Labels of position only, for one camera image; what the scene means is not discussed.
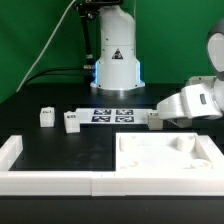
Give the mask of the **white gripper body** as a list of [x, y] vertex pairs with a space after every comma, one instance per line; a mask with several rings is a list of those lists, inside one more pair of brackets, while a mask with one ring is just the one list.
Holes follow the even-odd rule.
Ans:
[[181, 127], [180, 121], [194, 118], [209, 120], [221, 117], [221, 108], [212, 96], [207, 83], [188, 85], [157, 104], [158, 117], [169, 120]]

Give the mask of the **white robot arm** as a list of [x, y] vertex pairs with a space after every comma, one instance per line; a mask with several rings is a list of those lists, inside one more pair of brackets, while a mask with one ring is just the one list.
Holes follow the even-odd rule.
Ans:
[[[119, 6], [100, 9], [101, 56], [95, 63], [91, 90], [125, 97], [145, 87], [140, 78], [140, 62], [135, 55], [135, 20]], [[148, 111], [151, 123], [161, 126], [165, 120], [178, 125], [190, 124], [194, 118], [218, 119], [224, 116], [224, 81], [208, 76], [188, 80], [180, 92], [171, 95]]]

